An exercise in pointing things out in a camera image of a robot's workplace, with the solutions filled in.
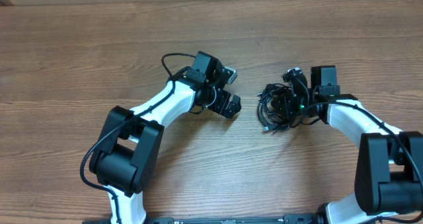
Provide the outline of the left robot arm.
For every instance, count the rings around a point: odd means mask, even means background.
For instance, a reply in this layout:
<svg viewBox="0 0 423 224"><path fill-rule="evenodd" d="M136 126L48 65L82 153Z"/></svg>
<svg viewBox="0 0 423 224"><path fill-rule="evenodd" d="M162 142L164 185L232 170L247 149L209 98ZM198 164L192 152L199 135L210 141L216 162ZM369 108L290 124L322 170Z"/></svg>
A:
<svg viewBox="0 0 423 224"><path fill-rule="evenodd" d="M169 73L165 88L146 103L109 111L98 141L80 166L81 180L107 192L112 214L104 223L146 223L143 191L152 177L163 133L193 107L231 119L241 99L225 91L237 72L216 57L198 52L191 66Z"/></svg>

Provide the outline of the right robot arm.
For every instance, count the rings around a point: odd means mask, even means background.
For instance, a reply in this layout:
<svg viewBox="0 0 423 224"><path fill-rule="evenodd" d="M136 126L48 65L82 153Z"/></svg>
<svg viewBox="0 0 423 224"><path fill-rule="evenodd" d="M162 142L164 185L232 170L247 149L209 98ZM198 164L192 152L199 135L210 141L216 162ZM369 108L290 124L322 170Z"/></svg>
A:
<svg viewBox="0 0 423 224"><path fill-rule="evenodd" d="M316 223L417 223L422 215L422 134L386 124L351 94L343 94L336 68L311 68L311 78L295 67L282 76L288 89L273 102L289 128L306 118L343 133L358 148L354 192L323 204Z"/></svg>

